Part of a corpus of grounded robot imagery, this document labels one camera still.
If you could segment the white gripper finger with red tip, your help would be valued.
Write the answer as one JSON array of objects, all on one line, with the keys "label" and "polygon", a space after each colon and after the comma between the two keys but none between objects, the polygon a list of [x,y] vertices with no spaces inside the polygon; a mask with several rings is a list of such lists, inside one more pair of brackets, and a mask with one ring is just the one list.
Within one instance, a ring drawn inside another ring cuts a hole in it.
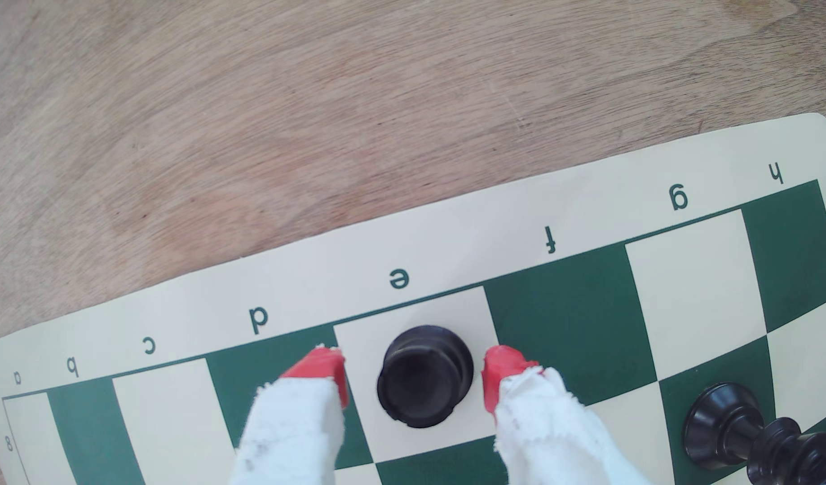
[{"label": "white gripper finger with red tip", "polygon": [[229,484],[335,484],[349,405],[340,348],[318,345],[259,388]]},{"label": "white gripper finger with red tip", "polygon": [[507,345],[483,358],[483,403],[510,484],[648,484],[554,368]]}]

